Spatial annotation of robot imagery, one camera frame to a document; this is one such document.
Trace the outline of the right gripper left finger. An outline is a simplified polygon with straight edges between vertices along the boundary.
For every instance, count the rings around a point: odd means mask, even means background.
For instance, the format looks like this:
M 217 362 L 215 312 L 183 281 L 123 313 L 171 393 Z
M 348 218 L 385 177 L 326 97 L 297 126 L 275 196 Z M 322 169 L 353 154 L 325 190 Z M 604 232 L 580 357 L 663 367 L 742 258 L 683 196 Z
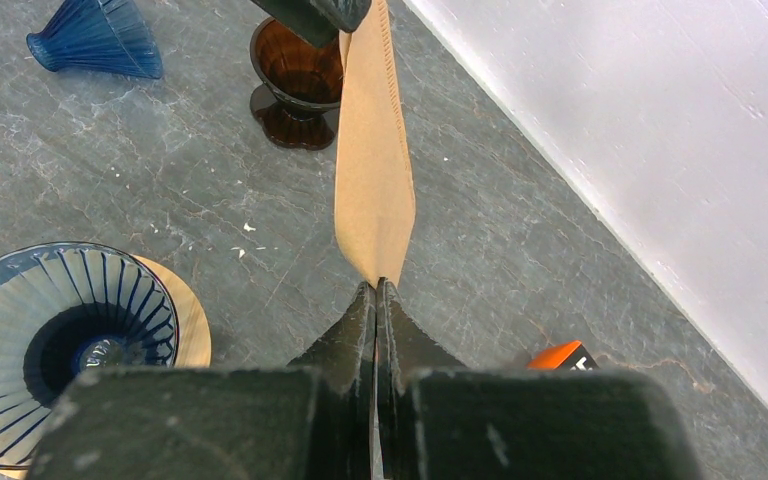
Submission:
M 58 401 L 32 479 L 369 479 L 375 292 L 281 368 L 118 367 Z

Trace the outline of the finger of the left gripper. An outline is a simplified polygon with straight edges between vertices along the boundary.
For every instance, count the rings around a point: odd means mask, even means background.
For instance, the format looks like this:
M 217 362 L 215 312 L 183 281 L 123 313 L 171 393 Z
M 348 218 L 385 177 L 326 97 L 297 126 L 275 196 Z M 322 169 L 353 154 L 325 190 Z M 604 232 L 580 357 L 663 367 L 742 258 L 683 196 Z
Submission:
M 303 41 L 325 47 L 339 32 L 353 33 L 366 17 L 371 0 L 252 0 Z

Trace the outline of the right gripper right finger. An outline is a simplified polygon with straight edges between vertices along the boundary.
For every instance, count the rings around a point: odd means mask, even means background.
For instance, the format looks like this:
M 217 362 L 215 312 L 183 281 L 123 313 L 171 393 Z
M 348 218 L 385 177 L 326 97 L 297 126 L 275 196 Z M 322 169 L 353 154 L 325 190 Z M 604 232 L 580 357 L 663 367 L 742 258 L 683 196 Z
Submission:
M 473 370 L 376 287 L 388 479 L 698 479 L 666 390 L 627 370 Z

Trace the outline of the wooden ring dripper holder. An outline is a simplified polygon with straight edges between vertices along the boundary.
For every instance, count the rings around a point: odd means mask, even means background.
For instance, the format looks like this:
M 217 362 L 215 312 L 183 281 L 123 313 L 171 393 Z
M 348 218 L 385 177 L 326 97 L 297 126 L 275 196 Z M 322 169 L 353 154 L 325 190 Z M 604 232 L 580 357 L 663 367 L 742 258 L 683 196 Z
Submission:
M 209 367 L 212 359 L 211 333 L 205 310 L 196 294 L 169 268 L 138 255 L 135 258 L 160 279 L 177 309 L 180 340 L 175 368 Z M 91 347 L 90 354 L 79 356 L 80 366 L 86 366 L 87 360 L 91 367 L 105 365 L 105 362 L 112 365 L 112 360 L 118 355 L 113 353 L 112 340 L 95 342 Z M 0 469 L 0 474 L 11 479 L 24 479 L 27 473 L 26 470 Z

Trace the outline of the brown paper coffee filter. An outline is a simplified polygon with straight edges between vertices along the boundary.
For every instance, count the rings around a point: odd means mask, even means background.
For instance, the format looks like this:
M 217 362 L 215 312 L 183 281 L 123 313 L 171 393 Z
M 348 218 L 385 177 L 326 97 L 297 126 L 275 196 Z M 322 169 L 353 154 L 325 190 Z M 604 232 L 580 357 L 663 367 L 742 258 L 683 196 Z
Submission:
M 397 284 L 416 202 L 387 2 L 372 2 L 359 28 L 340 36 L 340 50 L 335 236 L 370 284 Z

